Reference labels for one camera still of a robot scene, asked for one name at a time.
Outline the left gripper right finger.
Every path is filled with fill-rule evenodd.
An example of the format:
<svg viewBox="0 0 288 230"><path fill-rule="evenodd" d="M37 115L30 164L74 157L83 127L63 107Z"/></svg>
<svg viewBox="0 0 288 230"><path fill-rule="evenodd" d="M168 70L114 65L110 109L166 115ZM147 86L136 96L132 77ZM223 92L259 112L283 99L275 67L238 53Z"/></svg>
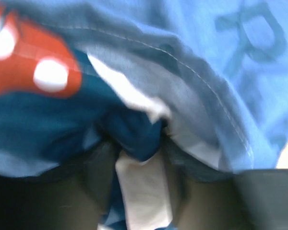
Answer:
<svg viewBox="0 0 288 230"><path fill-rule="evenodd" d="M180 230L288 230L288 169L219 172L173 141L162 159Z"/></svg>

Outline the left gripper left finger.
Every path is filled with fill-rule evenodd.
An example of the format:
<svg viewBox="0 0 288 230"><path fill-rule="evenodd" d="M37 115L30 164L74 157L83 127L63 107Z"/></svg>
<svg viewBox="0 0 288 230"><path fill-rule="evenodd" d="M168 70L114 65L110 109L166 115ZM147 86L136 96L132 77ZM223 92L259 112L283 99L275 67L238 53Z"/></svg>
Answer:
<svg viewBox="0 0 288 230"><path fill-rule="evenodd" d="M0 230L95 230L119 147L102 141L37 177L0 176Z"/></svg>

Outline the white pillow yellow edge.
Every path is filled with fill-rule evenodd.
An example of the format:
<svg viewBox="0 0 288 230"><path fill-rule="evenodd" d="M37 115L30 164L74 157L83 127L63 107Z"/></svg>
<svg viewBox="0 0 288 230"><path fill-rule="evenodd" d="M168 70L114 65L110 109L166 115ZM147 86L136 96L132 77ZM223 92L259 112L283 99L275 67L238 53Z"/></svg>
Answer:
<svg viewBox="0 0 288 230"><path fill-rule="evenodd" d="M88 59L124 105L111 109L99 122L122 148L103 225L114 230L172 230L161 147L164 139L173 142L173 163L189 166L198 178L204 178L205 169L216 173L221 151L204 106L178 79L154 79L136 60L93 54Z"/></svg>

